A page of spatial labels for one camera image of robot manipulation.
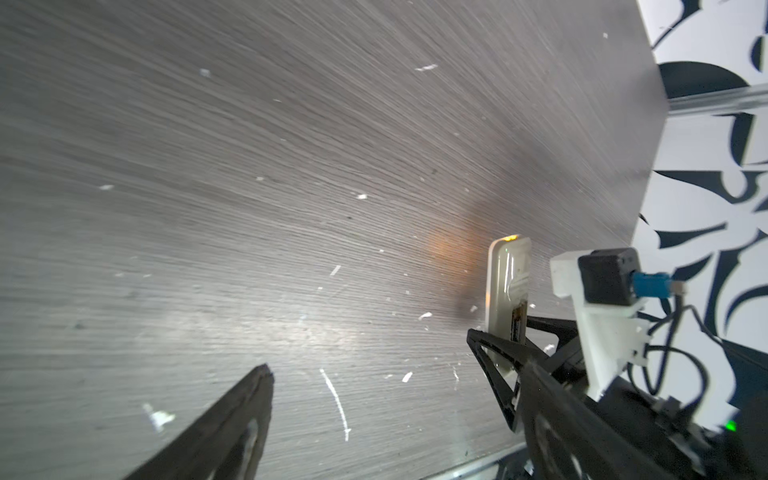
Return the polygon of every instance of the wood grain surface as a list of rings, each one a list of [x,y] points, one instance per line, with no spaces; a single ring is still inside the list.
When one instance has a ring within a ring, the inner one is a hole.
[[[667,110],[633,0],[6,1],[0,78],[2,478],[120,478],[262,362],[260,478],[517,442],[488,244],[571,317],[548,258],[629,243]]]

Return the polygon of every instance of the blue connector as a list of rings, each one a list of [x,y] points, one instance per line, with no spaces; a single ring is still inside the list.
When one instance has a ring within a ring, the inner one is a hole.
[[[669,298],[672,296],[670,290],[672,277],[669,276],[669,273],[635,272],[632,274],[632,286],[634,287],[634,294],[638,297]]]

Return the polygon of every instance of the white debris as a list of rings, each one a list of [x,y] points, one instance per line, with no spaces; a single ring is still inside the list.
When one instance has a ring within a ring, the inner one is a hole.
[[[433,70],[435,68],[437,68],[437,64],[433,63],[432,65],[427,65],[425,67],[416,68],[415,70],[416,71],[427,71],[427,70]]]
[[[339,407],[339,413],[341,414],[341,421],[344,424],[344,442],[348,442],[349,432],[351,432],[352,429],[346,424],[346,415],[344,415],[344,409],[341,406],[341,400],[339,400],[339,394],[336,393],[336,389],[333,388],[331,379],[329,379],[328,375],[326,375],[326,371],[323,369],[320,369],[320,374],[323,375],[323,378],[326,380],[326,385],[328,385],[328,389],[333,394],[333,398],[336,399],[336,406]]]
[[[141,408],[144,409],[147,416],[149,416],[149,421],[152,422],[154,431],[157,433],[163,431],[164,425],[171,423],[176,419],[176,416],[173,413],[168,413],[163,410],[157,410],[155,412],[154,409],[152,409],[152,405],[149,403],[144,403]]]

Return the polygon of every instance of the patterned wall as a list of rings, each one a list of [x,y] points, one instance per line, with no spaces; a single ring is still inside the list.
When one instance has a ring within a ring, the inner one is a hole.
[[[638,0],[671,98],[768,83],[768,2]],[[710,386],[696,420],[722,425],[768,389],[768,107],[667,121],[633,245],[646,271],[686,280],[689,314],[674,342],[706,365]],[[647,312],[664,316],[668,305]],[[654,338],[662,343],[666,332]],[[671,357],[662,396],[687,401],[699,380]],[[651,362],[651,371],[656,365]]]

